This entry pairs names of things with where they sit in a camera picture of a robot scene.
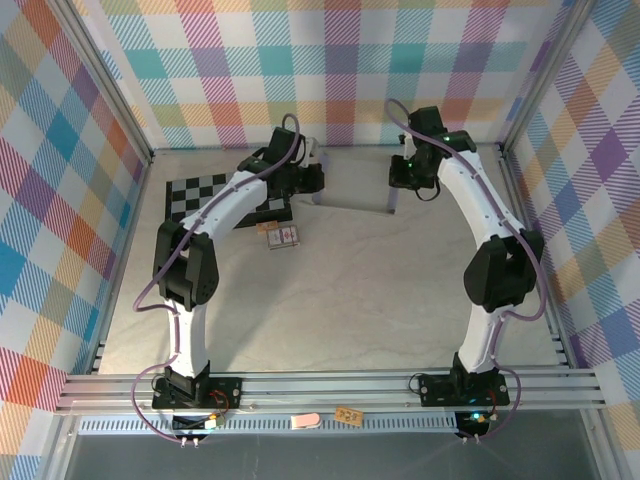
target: purple cable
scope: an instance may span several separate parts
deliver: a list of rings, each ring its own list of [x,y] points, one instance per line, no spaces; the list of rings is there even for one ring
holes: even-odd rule
[[[284,125],[285,125],[285,123],[286,123],[288,118],[293,120],[293,123],[295,124],[295,136],[293,137],[293,143],[291,144],[291,147],[289,147],[289,150],[284,155],[284,157],[282,157],[282,159],[279,162],[273,164],[272,166],[270,166],[266,170],[258,173],[257,175],[253,175],[253,176],[251,176],[249,178],[246,178],[246,179],[238,182],[234,186],[234,188],[228,188],[226,190],[223,190],[211,202],[209,202],[207,204],[207,206],[204,208],[204,210],[202,211],[202,213],[200,214],[200,216],[196,219],[195,222],[193,222],[193,225],[191,226],[191,228],[187,231],[187,233],[184,235],[184,237],[182,237],[182,240],[180,240],[180,242],[178,243],[178,245],[174,249],[173,253],[171,254],[169,259],[167,260],[167,262],[162,266],[162,268],[158,271],[158,273],[156,273],[154,275],[153,279],[142,290],[140,295],[138,295],[138,298],[136,298],[135,301],[133,302],[133,310],[135,312],[138,312],[138,313],[140,313],[140,312],[148,312],[149,310],[165,309],[165,310],[168,310],[169,312],[171,312],[173,314],[173,322],[174,322],[174,328],[175,328],[175,339],[176,339],[175,345],[174,345],[174,355],[164,363],[159,363],[157,365],[152,365],[152,366],[150,366],[148,368],[145,368],[142,372],[140,372],[136,376],[136,378],[133,380],[133,384],[131,385],[131,404],[133,405],[133,409],[135,410],[136,414],[138,415],[138,418],[140,418],[140,420],[142,420],[142,422],[147,427],[149,427],[149,429],[152,430],[154,433],[156,433],[157,435],[159,435],[162,438],[164,438],[166,440],[169,440],[171,442],[182,444],[182,442],[180,440],[178,440],[176,437],[174,437],[172,435],[168,435],[168,434],[160,431],[159,429],[154,427],[149,420],[147,420],[147,418],[144,416],[144,414],[140,410],[140,407],[138,407],[138,405],[136,403],[136,387],[138,386],[138,383],[140,383],[140,380],[142,380],[142,377],[144,377],[147,373],[149,373],[149,372],[151,372],[153,370],[156,370],[158,368],[168,367],[169,365],[171,365],[176,360],[176,358],[178,358],[178,354],[180,353],[180,324],[179,324],[180,314],[179,314],[179,312],[178,312],[178,310],[176,308],[171,307],[169,305],[165,305],[163,303],[156,303],[154,305],[147,305],[147,306],[144,306],[144,307],[140,306],[140,304],[145,299],[145,297],[149,294],[151,289],[160,281],[160,279],[162,277],[164,277],[164,275],[167,273],[169,268],[171,268],[171,265],[173,265],[173,262],[176,261],[176,259],[178,258],[178,256],[180,255],[180,253],[182,252],[184,247],[187,245],[187,242],[189,241],[191,236],[195,233],[196,229],[202,224],[204,219],[207,218],[207,215],[213,209],[213,207],[215,207],[217,204],[219,204],[222,200],[224,200],[230,194],[232,194],[233,192],[237,191],[238,188],[243,187],[243,186],[247,185],[248,183],[253,182],[254,180],[258,180],[258,179],[262,179],[262,178],[268,177],[275,170],[277,170],[282,165],[287,163],[287,161],[289,160],[291,155],[293,155],[293,152],[295,151],[295,149],[296,149],[296,147],[298,145],[298,141],[300,139],[300,122],[298,121],[298,117],[296,117],[292,113],[285,114],[285,116],[282,118],[282,126],[283,127],[284,127]]]
[[[390,108],[391,104],[394,104],[394,105],[398,106],[407,117],[409,117],[409,110],[407,110],[407,108],[401,102],[396,100],[395,98],[388,98],[387,100],[385,100],[385,102],[384,102],[384,110],[385,110],[386,114],[389,116],[389,118],[391,119],[391,121],[393,123],[395,123],[402,130],[404,130],[405,132],[410,134],[412,137],[419,138],[420,140],[423,140],[423,141],[425,141],[427,143],[430,143],[431,145],[434,145],[434,146],[440,148],[441,150],[444,150],[445,152],[447,152],[448,154],[453,156],[456,160],[458,160],[460,163],[462,163],[464,165],[464,167],[469,171],[469,173],[471,173],[472,178],[478,182],[478,185],[480,186],[480,189],[485,194],[485,197],[487,198],[487,201],[491,205],[491,208],[493,209],[495,214],[498,216],[498,219],[502,222],[502,224],[509,231],[509,233],[511,233],[514,236],[514,238],[518,241],[518,243],[520,245],[522,245],[522,248],[524,249],[525,253],[527,254],[527,257],[529,257],[529,260],[531,261],[531,264],[533,265],[533,269],[536,272],[538,286],[540,287],[540,306],[538,307],[538,311],[536,313],[534,313],[533,315],[528,316],[528,315],[521,315],[521,314],[519,314],[517,312],[514,312],[512,310],[507,310],[506,312],[504,312],[502,314],[502,318],[501,318],[502,321],[500,323],[498,323],[498,326],[496,327],[495,331],[493,332],[493,336],[492,336],[492,338],[490,340],[490,343],[489,343],[489,355],[491,356],[491,359],[493,361],[494,366],[498,370],[502,370],[502,371],[505,371],[505,372],[513,375],[513,377],[516,380],[516,398],[513,401],[513,408],[507,414],[507,418],[505,418],[504,421],[502,421],[498,427],[496,427],[494,430],[492,430],[491,432],[487,433],[486,435],[483,435],[483,437],[482,437],[482,438],[491,438],[496,433],[498,433],[500,430],[502,430],[511,421],[511,419],[513,418],[513,415],[516,412],[516,409],[520,405],[520,400],[521,400],[521,397],[522,397],[522,381],[520,380],[520,376],[514,370],[512,370],[510,368],[507,368],[507,367],[503,367],[496,360],[496,356],[497,356],[496,355],[496,349],[497,349],[497,344],[498,344],[498,336],[500,335],[500,331],[502,330],[502,325],[504,323],[504,320],[506,320],[506,317],[513,317],[513,318],[516,318],[518,320],[522,320],[522,321],[525,321],[525,322],[533,322],[533,321],[539,319],[544,314],[544,311],[545,311],[545,309],[547,307],[547,284],[546,284],[546,281],[545,281],[544,272],[542,271],[542,267],[540,266],[540,262],[538,262],[538,259],[536,258],[535,254],[533,253],[533,250],[531,250],[531,247],[529,246],[529,244],[522,237],[522,235],[520,235],[520,232],[518,232],[518,230],[515,229],[513,227],[513,225],[511,225],[509,223],[509,221],[505,218],[504,213],[502,212],[502,210],[498,206],[498,203],[496,202],[495,198],[493,198],[491,190],[489,190],[489,187],[487,186],[486,183],[484,183],[484,180],[478,174],[478,171],[473,167],[473,165],[471,165],[467,161],[466,158],[464,158],[462,155],[460,155],[458,152],[456,152],[453,148],[449,147],[448,145],[446,145],[446,144],[444,144],[442,142],[439,142],[438,140],[436,140],[434,138],[427,137],[426,135],[423,135],[423,134],[421,134],[419,132],[416,132],[415,130],[413,130],[408,125],[404,125],[400,120],[398,120],[398,118],[393,113],[391,113],[391,108]]]

